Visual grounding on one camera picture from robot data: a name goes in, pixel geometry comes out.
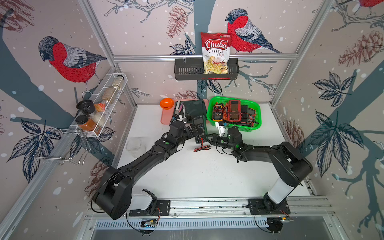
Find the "red taped multimeter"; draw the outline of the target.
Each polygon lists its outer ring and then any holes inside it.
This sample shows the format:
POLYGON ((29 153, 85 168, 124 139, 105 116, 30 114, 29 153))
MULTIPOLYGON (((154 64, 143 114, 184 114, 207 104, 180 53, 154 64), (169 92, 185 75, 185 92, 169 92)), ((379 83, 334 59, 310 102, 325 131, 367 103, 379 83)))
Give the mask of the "red taped multimeter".
POLYGON ((239 122, 241 120, 241 101, 231 100, 227 103, 227 115, 228 122, 239 122))

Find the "green-edged black multimeter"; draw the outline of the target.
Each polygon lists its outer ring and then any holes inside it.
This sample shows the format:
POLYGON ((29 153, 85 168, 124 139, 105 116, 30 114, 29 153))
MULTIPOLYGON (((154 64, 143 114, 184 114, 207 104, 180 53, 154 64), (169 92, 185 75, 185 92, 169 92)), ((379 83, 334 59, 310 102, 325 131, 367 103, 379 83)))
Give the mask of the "green-edged black multimeter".
POLYGON ((206 116, 200 115, 198 117, 193 118, 193 125, 195 126, 197 130, 197 136, 195 136, 195 142, 196 144, 204 143, 204 137, 207 133, 207 126, 206 126, 206 116))

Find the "yellow multimeter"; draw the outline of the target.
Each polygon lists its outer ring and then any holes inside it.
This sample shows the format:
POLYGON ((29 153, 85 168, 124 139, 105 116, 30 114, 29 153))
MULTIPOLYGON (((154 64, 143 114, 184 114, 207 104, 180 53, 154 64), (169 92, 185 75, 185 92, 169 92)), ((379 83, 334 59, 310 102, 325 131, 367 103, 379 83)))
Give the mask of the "yellow multimeter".
POLYGON ((222 103, 216 103, 213 107, 212 120, 214 122, 220 122, 224 117, 224 105, 222 103))

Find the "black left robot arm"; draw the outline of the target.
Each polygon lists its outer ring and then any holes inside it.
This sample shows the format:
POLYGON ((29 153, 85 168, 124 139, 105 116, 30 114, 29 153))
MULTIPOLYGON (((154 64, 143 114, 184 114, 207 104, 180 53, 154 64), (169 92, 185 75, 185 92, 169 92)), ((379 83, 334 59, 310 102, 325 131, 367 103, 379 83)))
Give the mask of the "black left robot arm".
POLYGON ((187 126, 181 121, 172 122, 169 131, 155 141, 146 153, 118 169, 108 168, 92 197, 92 202, 111 219, 119 219, 131 204, 132 188, 135 183, 156 165, 175 154, 185 141, 196 137, 199 133, 193 124, 187 126))

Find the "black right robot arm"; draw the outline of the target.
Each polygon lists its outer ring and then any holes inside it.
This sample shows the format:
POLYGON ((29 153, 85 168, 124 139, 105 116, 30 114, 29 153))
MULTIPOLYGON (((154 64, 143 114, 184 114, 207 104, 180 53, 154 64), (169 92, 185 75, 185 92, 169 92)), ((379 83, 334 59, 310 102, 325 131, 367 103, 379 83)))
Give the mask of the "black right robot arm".
POLYGON ((226 137, 218 134, 205 136, 209 144, 230 149, 239 162, 266 162, 275 167, 279 178, 263 197, 263 208, 277 210, 287 196, 313 171, 313 165, 288 142, 274 146, 252 146, 245 144, 237 127, 228 130, 226 137))

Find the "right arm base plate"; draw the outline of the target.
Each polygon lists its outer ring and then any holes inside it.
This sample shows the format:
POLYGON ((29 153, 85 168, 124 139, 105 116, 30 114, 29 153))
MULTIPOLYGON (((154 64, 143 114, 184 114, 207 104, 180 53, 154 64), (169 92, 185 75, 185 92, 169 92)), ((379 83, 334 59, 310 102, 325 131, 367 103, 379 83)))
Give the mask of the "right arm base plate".
POLYGON ((250 209, 251 215, 290 215, 291 210, 287 200, 283 200, 280 204, 273 201, 266 201, 263 198, 248 199, 247 208, 250 209))

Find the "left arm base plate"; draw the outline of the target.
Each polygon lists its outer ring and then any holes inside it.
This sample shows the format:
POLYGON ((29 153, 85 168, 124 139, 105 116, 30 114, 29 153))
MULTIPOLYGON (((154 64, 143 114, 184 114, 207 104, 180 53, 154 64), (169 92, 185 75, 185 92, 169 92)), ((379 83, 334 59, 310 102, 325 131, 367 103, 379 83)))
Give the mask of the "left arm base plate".
POLYGON ((170 215, 170 200, 156 200, 145 210, 131 210, 130 217, 149 217, 149 216, 169 216, 170 215))

